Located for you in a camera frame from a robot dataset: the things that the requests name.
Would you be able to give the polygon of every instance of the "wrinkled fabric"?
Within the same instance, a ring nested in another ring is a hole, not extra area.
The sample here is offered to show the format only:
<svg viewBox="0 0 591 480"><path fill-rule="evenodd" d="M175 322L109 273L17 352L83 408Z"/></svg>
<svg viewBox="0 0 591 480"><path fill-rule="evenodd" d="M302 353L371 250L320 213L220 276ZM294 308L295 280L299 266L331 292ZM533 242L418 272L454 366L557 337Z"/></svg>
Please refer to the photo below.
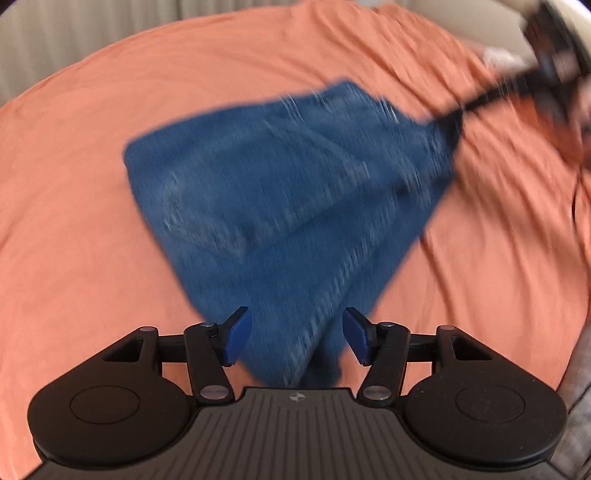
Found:
<svg viewBox="0 0 591 480"><path fill-rule="evenodd" d="M443 29L399 5L310 0L192 18L126 38L0 108L0 478L37 456L27 406L138 326L203 320L142 220L122 153L180 118L350 78L424 120L494 81ZM530 109L529 118L535 118ZM587 315L591 180L514 103L466 115L448 188L369 317L453 324L556 388ZM338 386L367 372L345 347ZM430 375L408 364L404 391ZM256 384L225 369L236 395ZM190 393L187 368L164 375Z"/></svg>
<svg viewBox="0 0 591 480"><path fill-rule="evenodd" d="M213 322L253 312L253 375L326 388L343 309L369 313L422 232L453 178L460 120L421 125L342 82L169 125L125 164L193 306Z"/></svg>

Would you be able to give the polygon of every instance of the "logo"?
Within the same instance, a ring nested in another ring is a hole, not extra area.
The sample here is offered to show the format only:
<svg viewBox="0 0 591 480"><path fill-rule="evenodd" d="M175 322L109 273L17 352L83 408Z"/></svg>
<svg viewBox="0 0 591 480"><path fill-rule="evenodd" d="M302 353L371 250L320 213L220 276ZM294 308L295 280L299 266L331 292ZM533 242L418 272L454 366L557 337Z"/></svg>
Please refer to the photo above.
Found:
<svg viewBox="0 0 591 480"><path fill-rule="evenodd" d="M294 402L298 403L298 402L301 402L302 400L305 400L306 396L303 393L295 392L295 393L292 393L288 398L290 400L293 400Z"/></svg>

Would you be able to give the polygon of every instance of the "black round pad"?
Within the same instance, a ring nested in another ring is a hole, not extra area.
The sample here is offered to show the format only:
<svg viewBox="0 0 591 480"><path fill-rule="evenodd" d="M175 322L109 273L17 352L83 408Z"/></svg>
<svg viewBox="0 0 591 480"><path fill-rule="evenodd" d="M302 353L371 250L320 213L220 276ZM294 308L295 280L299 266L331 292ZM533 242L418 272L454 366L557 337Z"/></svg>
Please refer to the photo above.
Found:
<svg viewBox="0 0 591 480"><path fill-rule="evenodd" d="M415 385L404 417L419 440L444 458L511 468L552 453L566 408L549 386L517 367L470 361Z"/></svg>
<svg viewBox="0 0 591 480"><path fill-rule="evenodd" d="M38 448L64 465L131 463L171 444L190 416L185 393L133 363L105 362L92 375L66 374L31 401Z"/></svg>

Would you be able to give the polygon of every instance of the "blue jeans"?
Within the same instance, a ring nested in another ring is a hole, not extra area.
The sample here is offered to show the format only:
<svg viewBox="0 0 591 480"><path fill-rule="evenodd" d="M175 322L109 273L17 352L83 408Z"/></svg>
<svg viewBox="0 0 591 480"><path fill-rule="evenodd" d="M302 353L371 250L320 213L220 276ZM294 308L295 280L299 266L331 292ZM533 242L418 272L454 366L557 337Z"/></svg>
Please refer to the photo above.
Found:
<svg viewBox="0 0 591 480"><path fill-rule="evenodd" d="M253 375L326 388L344 308L368 313L421 234L460 130L461 118L421 125L343 82L169 125L131 142L125 164L193 306L213 322L251 309L241 360Z"/></svg>

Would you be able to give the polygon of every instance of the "bed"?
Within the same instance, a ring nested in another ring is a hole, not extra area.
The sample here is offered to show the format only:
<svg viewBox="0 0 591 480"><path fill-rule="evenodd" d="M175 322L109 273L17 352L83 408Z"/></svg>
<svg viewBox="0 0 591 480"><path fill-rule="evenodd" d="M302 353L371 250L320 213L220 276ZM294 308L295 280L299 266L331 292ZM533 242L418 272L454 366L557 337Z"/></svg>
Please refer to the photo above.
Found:
<svg viewBox="0 0 591 480"><path fill-rule="evenodd" d="M23 478L39 462L26 410L42 386L139 325L167 335L200 319L134 204L126 143L196 112L344 77L428 118L495 73L399 5L307 0L144 31L0 109L0 478ZM454 324L560 388L572 434L556 465L583 478L591 178L575 232L576 169L528 111L505 102L466 118L457 181L371 319L417 333ZM350 351L342 367L340 385L355 390L364 369ZM257 383L240 365L228 374L236 391ZM427 374L413 365L405 389ZM181 368L165 375L188 388Z"/></svg>

